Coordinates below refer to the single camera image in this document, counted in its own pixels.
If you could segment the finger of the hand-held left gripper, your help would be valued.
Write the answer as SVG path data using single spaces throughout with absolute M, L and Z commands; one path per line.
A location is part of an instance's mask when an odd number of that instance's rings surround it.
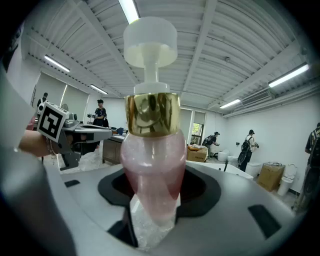
M 103 126 L 78 125 L 72 132 L 72 150 L 79 153 L 94 152 L 101 141 L 112 135 L 113 131 Z

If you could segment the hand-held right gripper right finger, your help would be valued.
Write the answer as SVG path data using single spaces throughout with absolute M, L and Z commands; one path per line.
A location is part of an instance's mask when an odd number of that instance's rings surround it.
M 247 178 L 197 163 L 187 167 L 214 178 L 220 198 L 203 216 L 179 218 L 161 251 L 276 251 L 304 217 Z

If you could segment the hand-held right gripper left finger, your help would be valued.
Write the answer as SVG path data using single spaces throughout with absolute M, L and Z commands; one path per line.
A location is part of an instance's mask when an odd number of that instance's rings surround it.
M 98 192 L 104 169 L 61 175 L 34 156 L 0 152 L 0 236 L 20 252 L 132 252 L 108 233 L 124 215 Z

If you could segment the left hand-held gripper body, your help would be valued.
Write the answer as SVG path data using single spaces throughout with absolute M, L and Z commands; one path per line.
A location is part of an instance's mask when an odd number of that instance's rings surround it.
M 50 150 L 57 148 L 64 162 L 61 171 L 75 168 L 79 165 L 80 152 L 72 150 L 71 138 L 78 126 L 77 116 L 58 105 L 46 101 L 37 122 L 37 131 L 45 136 Z

